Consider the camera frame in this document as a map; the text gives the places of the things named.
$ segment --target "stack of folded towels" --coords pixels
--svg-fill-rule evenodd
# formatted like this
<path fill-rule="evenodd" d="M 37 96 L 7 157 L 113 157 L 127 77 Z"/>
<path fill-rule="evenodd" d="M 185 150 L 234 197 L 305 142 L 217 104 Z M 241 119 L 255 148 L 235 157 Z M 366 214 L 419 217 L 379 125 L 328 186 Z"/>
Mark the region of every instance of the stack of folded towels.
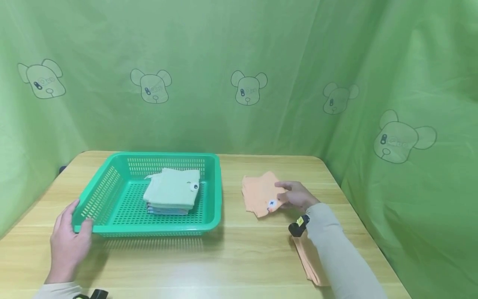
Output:
<path fill-rule="evenodd" d="M 187 215 L 194 207 L 199 191 L 199 170 L 175 170 L 163 168 L 150 178 L 143 199 L 148 213 L 156 215 Z"/>

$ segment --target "orange towel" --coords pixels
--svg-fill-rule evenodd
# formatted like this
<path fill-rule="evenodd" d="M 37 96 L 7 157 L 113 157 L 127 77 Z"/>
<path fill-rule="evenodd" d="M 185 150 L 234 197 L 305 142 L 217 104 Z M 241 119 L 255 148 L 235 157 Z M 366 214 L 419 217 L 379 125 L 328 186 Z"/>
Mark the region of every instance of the orange towel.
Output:
<path fill-rule="evenodd" d="M 242 195 L 246 211 L 253 212 L 257 218 L 276 211 L 284 202 L 277 199 L 277 193 L 284 193 L 284 188 L 274 186 L 279 180 L 274 173 L 266 172 L 261 177 L 242 179 Z"/>
<path fill-rule="evenodd" d="M 292 237 L 297 253 L 304 267 L 307 279 L 311 280 L 316 286 L 330 286 L 327 276 L 320 263 L 319 254 L 311 240 L 307 237 L 307 231 L 300 238 Z"/>

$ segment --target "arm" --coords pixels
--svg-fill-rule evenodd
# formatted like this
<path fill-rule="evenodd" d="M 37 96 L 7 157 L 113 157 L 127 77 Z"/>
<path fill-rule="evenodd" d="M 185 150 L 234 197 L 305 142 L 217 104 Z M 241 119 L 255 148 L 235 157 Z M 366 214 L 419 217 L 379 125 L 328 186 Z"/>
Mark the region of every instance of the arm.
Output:
<path fill-rule="evenodd" d="M 33 299 L 73 299 L 81 294 L 81 287 L 74 282 L 44 284 Z"/>
<path fill-rule="evenodd" d="M 386 299 L 369 265 L 347 239 L 332 210 L 324 203 L 307 209 L 307 234 L 319 253 L 337 299 Z"/>

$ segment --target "green curtain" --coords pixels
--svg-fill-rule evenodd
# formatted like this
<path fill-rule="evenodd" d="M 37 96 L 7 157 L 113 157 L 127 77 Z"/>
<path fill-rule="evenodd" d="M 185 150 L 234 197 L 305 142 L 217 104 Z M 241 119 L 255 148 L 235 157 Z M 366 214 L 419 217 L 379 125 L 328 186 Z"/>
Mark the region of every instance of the green curtain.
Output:
<path fill-rule="evenodd" d="M 314 155 L 413 298 L 474 298 L 477 20 L 474 0 L 4 0 L 0 233 L 85 150 Z"/>

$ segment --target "bear ear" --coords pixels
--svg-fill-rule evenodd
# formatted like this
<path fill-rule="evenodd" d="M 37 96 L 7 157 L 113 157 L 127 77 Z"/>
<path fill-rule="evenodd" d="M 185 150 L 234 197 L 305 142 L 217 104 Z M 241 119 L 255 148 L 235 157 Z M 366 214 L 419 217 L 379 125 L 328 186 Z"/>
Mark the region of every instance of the bear ear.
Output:
<path fill-rule="evenodd" d="M 348 91 L 350 92 L 348 95 L 349 100 L 355 99 L 359 96 L 359 87 L 356 84 L 352 84 Z"/>
<path fill-rule="evenodd" d="M 244 78 L 244 74 L 241 71 L 235 71 L 234 73 L 232 73 L 232 76 L 231 76 L 232 86 L 234 87 L 239 86 L 239 81 L 242 78 Z"/>
<path fill-rule="evenodd" d="M 338 88 L 337 84 L 334 82 L 330 82 L 327 84 L 327 86 L 324 88 L 324 96 L 328 97 L 332 93 L 332 91 L 336 90 Z"/>
<path fill-rule="evenodd" d="M 380 118 L 380 128 L 383 129 L 389 122 L 398 122 L 398 115 L 393 110 L 387 110 Z"/>
<path fill-rule="evenodd" d="M 171 85 L 171 75 L 168 72 L 162 69 L 156 75 L 163 79 L 165 87 Z"/>
<path fill-rule="evenodd" d="M 267 76 L 264 73 L 258 73 L 256 79 L 259 81 L 259 88 L 264 88 L 267 85 Z"/>
<path fill-rule="evenodd" d="M 24 64 L 19 63 L 17 65 L 18 72 L 20 73 L 20 77 L 22 78 L 23 82 L 28 83 L 28 77 L 27 77 L 27 69 L 28 67 Z"/>
<path fill-rule="evenodd" d="M 415 131 L 418 133 L 418 141 L 415 144 L 414 148 L 418 149 L 427 149 L 430 148 L 436 142 L 436 131 L 434 128 L 425 126 L 416 128 Z"/>
<path fill-rule="evenodd" d="M 134 83 L 134 85 L 141 86 L 141 77 L 144 76 L 144 73 L 135 68 L 134 70 L 131 71 L 131 81 Z"/>
<path fill-rule="evenodd" d="M 42 62 L 42 66 L 46 66 L 47 68 L 49 68 L 50 70 L 52 70 L 58 78 L 60 78 L 61 76 L 63 76 L 62 70 L 60 69 L 60 67 L 58 66 L 58 64 L 56 64 L 56 62 L 53 61 L 53 60 L 45 59 L 45 60 Z"/>

